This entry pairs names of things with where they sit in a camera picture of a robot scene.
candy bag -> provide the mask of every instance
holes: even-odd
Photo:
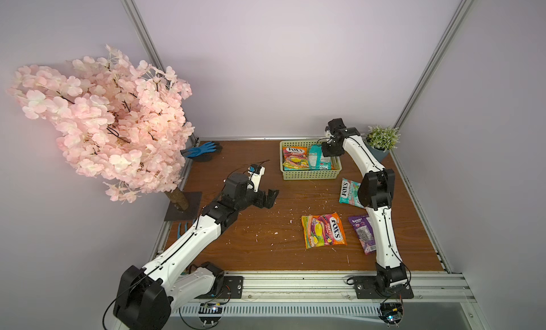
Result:
[[[344,178],[343,181],[341,181],[340,203],[364,208],[358,200],[358,188],[360,188],[360,183]]]
[[[307,148],[305,147],[285,147],[282,149],[284,157],[284,171],[291,170],[309,170],[309,160],[307,159]]]
[[[301,224],[304,226],[306,248],[347,244],[338,213],[304,215]]]
[[[353,225],[354,231],[357,232],[358,239],[366,255],[376,250],[373,229],[369,218],[367,215],[349,216],[349,222]]]
[[[311,170],[332,170],[332,159],[323,157],[322,148],[315,144],[309,149],[309,167]]]

vent grille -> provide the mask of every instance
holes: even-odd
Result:
[[[377,317],[379,310],[373,303],[257,303],[249,305],[222,306],[223,316],[349,316]],[[199,313],[214,313],[210,309],[201,308],[198,303],[189,303],[182,307],[182,316],[196,316]]]

pink flower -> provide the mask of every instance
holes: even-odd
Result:
[[[72,111],[68,108],[68,101],[60,96],[53,97],[53,99],[46,99],[45,104],[47,110],[53,114],[58,114],[62,118],[70,118]]]
[[[69,135],[81,135],[83,133],[82,130],[78,128],[78,124],[73,120],[60,122],[55,126],[55,129]]]
[[[164,73],[140,61],[135,68],[121,51],[107,49],[109,59],[74,60],[78,76],[68,79],[50,67],[21,67],[8,93],[28,117],[49,120],[62,132],[58,148],[78,174],[117,179],[107,195],[131,203],[139,193],[181,182],[179,151],[193,126],[184,125],[180,102],[191,88],[172,67]]]
[[[176,74],[174,73],[173,67],[167,67],[167,71],[165,72],[165,79],[167,79],[168,81],[176,80]]]
[[[119,156],[119,155],[112,155],[109,159],[110,164],[113,164],[116,171],[121,171],[127,169],[127,167],[131,164],[130,161],[128,161],[125,156]]]
[[[137,193],[136,191],[129,191],[123,194],[122,198],[126,200],[129,203],[133,203],[137,199]]]
[[[28,106],[23,106],[24,115],[29,119],[37,119],[37,113],[45,112],[47,105],[45,103],[45,95],[37,90],[27,92]]]
[[[66,85],[62,88],[62,90],[70,96],[78,96],[83,92],[80,85],[81,81],[78,78],[71,76],[68,78]]]
[[[67,148],[75,147],[81,143],[81,135],[65,135],[64,144]]]
[[[111,196],[110,197],[111,201],[117,201],[120,198],[120,196],[122,195],[121,190],[117,186],[115,186],[113,184],[108,184],[106,182],[105,182],[105,184],[110,187],[110,189],[106,190],[106,195]]]
[[[78,165],[80,167],[76,170],[76,172],[80,175],[85,175],[88,177],[96,176],[102,169],[104,169],[103,165],[95,164],[87,158],[79,162]]]

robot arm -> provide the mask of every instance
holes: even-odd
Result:
[[[192,274],[182,272],[197,255],[236,220],[250,205],[271,208],[278,190],[258,189],[265,168],[252,164],[249,176],[232,173],[220,198],[203,208],[201,216],[182,237],[141,269],[131,266],[123,273],[113,314],[131,330],[161,329],[172,310],[208,292],[218,295],[223,271],[204,263]]]
[[[377,289],[390,295],[392,288],[406,284],[406,268],[401,262],[391,221],[391,203],[394,196],[394,171],[385,169],[366,148],[360,133],[354,127],[345,127],[342,119],[328,123],[322,144],[324,156],[341,156],[348,152],[363,176],[358,199],[371,218],[376,241]]]

plastic basket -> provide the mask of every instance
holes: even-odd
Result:
[[[282,141],[280,143],[281,153],[281,171],[284,180],[297,180],[297,179],[334,179],[338,177],[338,173],[341,171],[341,161],[339,157],[332,157],[332,168],[335,170],[301,170],[301,171],[284,171],[282,163],[284,158],[282,156],[283,147],[306,147],[309,149],[312,145],[317,144],[318,139],[305,139],[301,141]]]

